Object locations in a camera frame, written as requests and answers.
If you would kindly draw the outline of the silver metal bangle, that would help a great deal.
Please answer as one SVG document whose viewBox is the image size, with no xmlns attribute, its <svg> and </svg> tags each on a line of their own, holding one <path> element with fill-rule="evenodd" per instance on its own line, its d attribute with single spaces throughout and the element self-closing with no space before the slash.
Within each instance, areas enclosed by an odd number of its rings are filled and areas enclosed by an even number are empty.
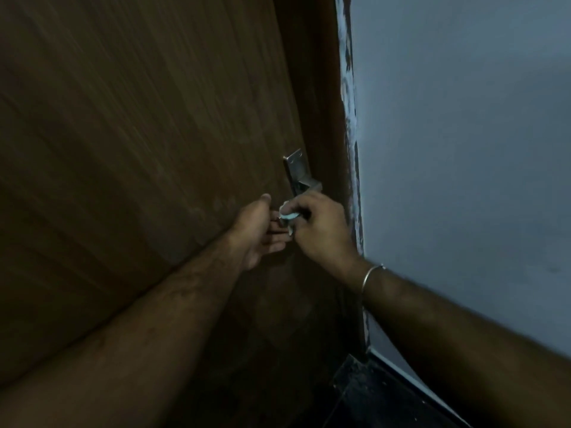
<svg viewBox="0 0 571 428">
<path fill-rule="evenodd" d="M 367 270 L 361 283 L 361 295 L 365 294 L 365 289 L 367 288 L 367 284 L 370 282 L 376 282 L 378 280 L 378 275 L 383 273 L 385 270 L 387 270 L 387 268 L 382 264 L 373 265 Z"/>
</svg>

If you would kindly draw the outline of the dark brown door frame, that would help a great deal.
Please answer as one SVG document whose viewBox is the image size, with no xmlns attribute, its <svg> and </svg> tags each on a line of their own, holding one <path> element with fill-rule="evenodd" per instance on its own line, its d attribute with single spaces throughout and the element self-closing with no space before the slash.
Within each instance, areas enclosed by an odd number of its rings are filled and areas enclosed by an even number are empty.
<svg viewBox="0 0 571 428">
<path fill-rule="evenodd" d="M 335 0 L 273 0 L 310 171 L 323 191 L 344 207 L 352 227 L 352 187 L 341 102 Z M 295 272 L 316 314 L 310 344 L 332 360 L 362 352 L 358 298 L 295 248 Z"/>
</svg>

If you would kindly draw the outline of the person's right hand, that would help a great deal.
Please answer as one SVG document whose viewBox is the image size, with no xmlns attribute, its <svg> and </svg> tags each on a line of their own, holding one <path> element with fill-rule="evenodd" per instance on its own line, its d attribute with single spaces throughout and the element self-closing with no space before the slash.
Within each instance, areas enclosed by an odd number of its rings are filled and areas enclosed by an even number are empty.
<svg viewBox="0 0 571 428">
<path fill-rule="evenodd" d="M 349 285 L 360 256 L 343 206 L 325 194 L 308 191 L 284 203 L 279 213 L 296 215 L 290 223 L 301 250 L 335 279 Z"/>
</svg>

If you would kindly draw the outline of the person's right forearm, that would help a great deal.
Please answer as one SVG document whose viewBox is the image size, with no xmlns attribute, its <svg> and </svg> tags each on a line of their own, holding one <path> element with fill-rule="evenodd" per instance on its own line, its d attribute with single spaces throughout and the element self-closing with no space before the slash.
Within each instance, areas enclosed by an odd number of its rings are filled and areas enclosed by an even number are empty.
<svg viewBox="0 0 571 428">
<path fill-rule="evenodd" d="M 349 285 L 361 291 L 360 257 Z M 363 302 L 418 377 L 472 426 L 571 428 L 571 360 L 385 270 Z"/>
</svg>

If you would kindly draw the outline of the white skirting board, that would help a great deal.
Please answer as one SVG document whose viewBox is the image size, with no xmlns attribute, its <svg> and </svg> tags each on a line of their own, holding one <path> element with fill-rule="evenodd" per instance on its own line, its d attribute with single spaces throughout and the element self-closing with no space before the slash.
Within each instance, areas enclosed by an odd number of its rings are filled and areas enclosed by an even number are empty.
<svg viewBox="0 0 571 428">
<path fill-rule="evenodd" d="M 435 405 L 437 410 L 443 412 L 445 416 L 451 418 L 456 423 L 459 423 L 461 428 L 473 428 L 464 418 L 460 417 L 448 404 L 427 387 L 416 374 L 410 375 L 371 346 L 367 348 L 366 354 L 368 358 L 374 360 L 377 364 L 389 370 L 399 380 L 403 381 L 405 386 L 411 387 L 413 392 L 420 394 L 420 398 L 424 403 Z"/>
</svg>

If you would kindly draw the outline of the person's left forearm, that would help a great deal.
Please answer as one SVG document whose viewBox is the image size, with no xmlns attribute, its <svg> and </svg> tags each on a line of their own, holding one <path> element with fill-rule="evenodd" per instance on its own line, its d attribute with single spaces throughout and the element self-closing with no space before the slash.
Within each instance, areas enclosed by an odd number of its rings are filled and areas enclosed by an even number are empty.
<svg viewBox="0 0 571 428">
<path fill-rule="evenodd" d="M 149 428 L 194 372 L 242 271 L 234 231 L 0 396 L 0 428 Z"/>
</svg>

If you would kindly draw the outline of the person's left hand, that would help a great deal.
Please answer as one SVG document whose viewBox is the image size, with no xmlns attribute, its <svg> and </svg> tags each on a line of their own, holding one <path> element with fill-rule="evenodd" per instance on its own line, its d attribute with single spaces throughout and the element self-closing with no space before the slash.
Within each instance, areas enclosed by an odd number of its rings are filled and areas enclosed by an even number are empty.
<svg viewBox="0 0 571 428">
<path fill-rule="evenodd" d="M 288 230 L 280 227 L 278 216 L 271 209 L 268 225 L 248 225 L 243 220 L 243 208 L 240 209 L 223 237 L 228 259 L 238 272 L 253 269 L 262 257 L 282 251 L 291 242 Z"/>
</svg>

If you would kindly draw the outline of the brown wooden door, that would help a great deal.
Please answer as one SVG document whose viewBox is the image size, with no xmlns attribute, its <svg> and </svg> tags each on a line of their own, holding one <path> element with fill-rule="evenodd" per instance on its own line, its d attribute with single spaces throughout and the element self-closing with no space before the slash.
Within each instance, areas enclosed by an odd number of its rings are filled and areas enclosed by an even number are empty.
<svg viewBox="0 0 571 428">
<path fill-rule="evenodd" d="M 299 148 L 273 0 L 0 0 L 0 389 L 283 203 Z"/>
</svg>

